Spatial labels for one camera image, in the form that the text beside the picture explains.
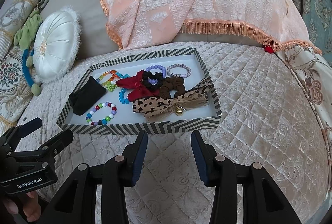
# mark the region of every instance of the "gold bell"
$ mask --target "gold bell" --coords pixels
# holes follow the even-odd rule
[[[178,107],[178,108],[176,109],[175,114],[176,114],[177,116],[181,116],[181,115],[183,114],[183,109],[180,108],[180,107]]]

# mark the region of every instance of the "black scrunchie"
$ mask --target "black scrunchie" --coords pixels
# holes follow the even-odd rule
[[[148,78],[150,78],[151,80],[157,80],[157,84],[152,85],[149,81]],[[152,75],[152,73],[150,71],[144,71],[143,75],[142,75],[142,84],[149,90],[149,91],[155,91],[157,89],[159,89],[162,85],[163,82],[165,80],[165,78],[163,78],[163,73],[159,72],[156,73],[154,75]]]

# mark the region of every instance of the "screw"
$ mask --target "screw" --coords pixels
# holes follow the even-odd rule
[[[215,160],[222,162],[225,160],[225,157],[222,154],[217,154]]]
[[[255,169],[261,169],[262,168],[262,164],[260,164],[259,162],[254,162],[252,165]]]
[[[87,165],[82,163],[82,164],[79,164],[78,166],[78,170],[85,170],[87,168]]]
[[[124,160],[125,159],[125,157],[122,155],[122,154],[119,154],[119,155],[117,155],[115,158],[114,158],[114,160],[116,161],[116,162],[121,162],[122,160]]]

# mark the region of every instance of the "colorful beaded bracelet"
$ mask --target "colorful beaded bracelet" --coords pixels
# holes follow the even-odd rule
[[[188,71],[187,74],[174,74],[172,72],[170,72],[170,70],[172,68],[175,68],[175,67],[181,67],[181,68],[184,68],[185,70]],[[171,65],[167,68],[167,75],[169,75],[170,77],[176,77],[176,78],[188,78],[190,75],[191,75],[191,69],[189,66],[186,66],[184,64],[175,64],[175,65]]]
[[[112,108],[112,112],[110,113],[109,116],[106,116],[104,119],[99,120],[98,122],[93,122],[91,117],[92,115],[99,110],[100,108],[103,107],[110,107]],[[108,121],[110,121],[111,119],[114,118],[114,115],[117,114],[117,107],[110,103],[110,102],[105,102],[105,103],[99,103],[99,105],[97,105],[95,108],[93,108],[85,117],[86,121],[88,122],[88,124],[107,124]]]
[[[113,92],[115,88],[117,88],[117,86],[115,84],[112,83],[112,81],[115,78],[119,78],[119,76],[116,75],[117,71],[116,70],[110,70],[110,71],[106,71],[105,73],[101,74],[99,78],[96,79],[96,81],[100,84],[100,81],[107,75],[112,74],[112,76],[105,82],[103,82],[101,85],[105,86],[107,90],[109,90],[110,92]]]
[[[166,77],[166,68],[163,67],[162,65],[149,66],[145,71],[148,72],[148,71],[150,71],[150,70],[152,70],[152,69],[160,69],[160,70],[162,71],[162,73],[163,73],[163,78]],[[158,80],[152,80],[152,79],[150,79],[150,78],[148,78],[147,81],[148,81],[149,83],[151,83],[152,85],[155,85],[155,84],[158,83]]]

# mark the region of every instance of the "black velvet pouch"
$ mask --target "black velvet pouch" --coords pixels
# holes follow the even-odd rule
[[[69,95],[69,102],[76,115],[83,115],[93,108],[94,105],[104,94],[106,88],[102,87],[91,76],[87,83],[75,93]]]

